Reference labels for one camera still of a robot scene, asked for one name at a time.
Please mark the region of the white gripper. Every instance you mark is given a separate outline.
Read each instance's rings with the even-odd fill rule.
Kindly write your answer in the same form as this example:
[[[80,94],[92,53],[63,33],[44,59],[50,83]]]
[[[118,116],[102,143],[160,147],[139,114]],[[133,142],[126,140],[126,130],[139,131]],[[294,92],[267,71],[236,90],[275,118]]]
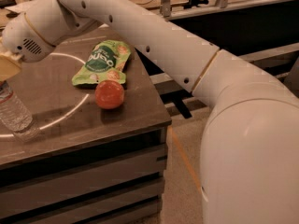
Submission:
[[[2,32],[2,43],[10,51],[0,54],[0,81],[14,77],[21,71],[21,57],[25,62],[34,63],[51,54],[55,47],[40,35],[22,13],[10,21]]]

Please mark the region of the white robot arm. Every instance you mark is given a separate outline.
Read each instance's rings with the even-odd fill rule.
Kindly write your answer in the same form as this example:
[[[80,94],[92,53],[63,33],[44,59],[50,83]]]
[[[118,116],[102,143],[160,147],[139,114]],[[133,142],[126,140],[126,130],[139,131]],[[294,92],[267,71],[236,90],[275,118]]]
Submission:
[[[204,224],[299,224],[299,99],[275,77],[129,0],[39,0],[2,33],[1,76],[102,22],[209,106]]]

